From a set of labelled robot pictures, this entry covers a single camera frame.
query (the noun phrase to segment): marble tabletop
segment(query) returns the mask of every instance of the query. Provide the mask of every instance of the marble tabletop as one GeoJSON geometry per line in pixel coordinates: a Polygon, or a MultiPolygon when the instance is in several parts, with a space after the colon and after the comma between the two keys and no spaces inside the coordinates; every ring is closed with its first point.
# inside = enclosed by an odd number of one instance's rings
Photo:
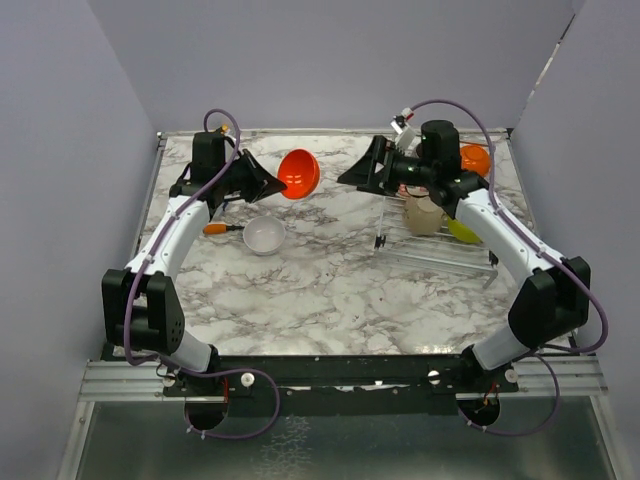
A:
{"type": "MultiPolygon", "coordinates": [[[[191,160],[190,136],[171,136],[143,232],[164,213],[169,187],[191,160]]],[[[275,174],[294,148],[312,152],[321,181],[312,195],[231,203],[219,220],[273,215],[286,226],[278,253],[253,255],[241,232],[199,237],[176,288],[187,330],[221,354],[455,353],[506,321],[515,286],[506,271],[487,290],[477,278],[393,267],[376,260],[381,197],[335,182],[366,151],[370,135],[267,135],[241,148],[275,174]]],[[[496,142],[497,191],[529,221],[505,135],[496,142]]]]}

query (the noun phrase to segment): gray wall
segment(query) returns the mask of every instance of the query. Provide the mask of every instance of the gray wall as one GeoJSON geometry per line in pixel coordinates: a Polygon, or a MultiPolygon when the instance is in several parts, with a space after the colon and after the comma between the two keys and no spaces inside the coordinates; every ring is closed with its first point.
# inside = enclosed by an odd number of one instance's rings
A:
{"type": "Polygon", "coordinates": [[[84,0],[3,2],[0,65],[0,477],[51,479],[155,138],[84,0]]]}
{"type": "MultiPolygon", "coordinates": [[[[638,18],[637,0],[587,0],[513,138],[543,237],[591,264],[611,319],[599,357],[629,439],[640,435],[638,18]]],[[[583,343],[599,335],[597,318],[592,310],[583,343]]],[[[630,446],[640,462],[640,444],[630,446]]]]}
{"type": "Polygon", "coordinates": [[[434,97],[515,126],[573,15],[571,0],[89,3],[164,131],[200,128],[212,105],[245,127],[388,126],[434,97]]]}

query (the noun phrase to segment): white bowl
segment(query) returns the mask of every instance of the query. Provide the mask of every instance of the white bowl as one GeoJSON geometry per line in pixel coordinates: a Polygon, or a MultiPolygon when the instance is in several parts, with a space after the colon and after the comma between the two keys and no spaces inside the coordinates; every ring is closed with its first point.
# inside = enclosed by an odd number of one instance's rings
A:
{"type": "Polygon", "coordinates": [[[256,255],[272,255],[278,251],[287,232],[277,218],[270,215],[256,217],[247,223],[242,238],[256,255]]]}

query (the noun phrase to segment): orange bowl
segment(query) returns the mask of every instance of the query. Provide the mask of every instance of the orange bowl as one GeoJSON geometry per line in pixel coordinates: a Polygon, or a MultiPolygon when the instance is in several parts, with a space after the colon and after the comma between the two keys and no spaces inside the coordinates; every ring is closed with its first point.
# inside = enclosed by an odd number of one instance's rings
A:
{"type": "Polygon", "coordinates": [[[287,185],[286,198],[297,200],[311,194],[320,181],[320,167],[311,152],[298,148],[290,151],[280,163],[278,180],[287,185]]]}
{"type": "Polygon", "coordinates": [[[462,168],[486,177],[491,169],[491,159],[487,151],[478,145],[466,145],[460,149],[462,168]]]}

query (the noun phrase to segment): orange handle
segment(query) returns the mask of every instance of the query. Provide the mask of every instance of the orange handle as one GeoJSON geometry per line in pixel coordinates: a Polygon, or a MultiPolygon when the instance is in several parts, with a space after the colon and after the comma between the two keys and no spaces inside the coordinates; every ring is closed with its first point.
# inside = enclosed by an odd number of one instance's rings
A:
{"type": "Polygon", "coordinates": [[[205,235],[217,235],[218,233],[225,233],[227,226],[224,223],[210,223],[202,229],[202,233],[205,235]]]}

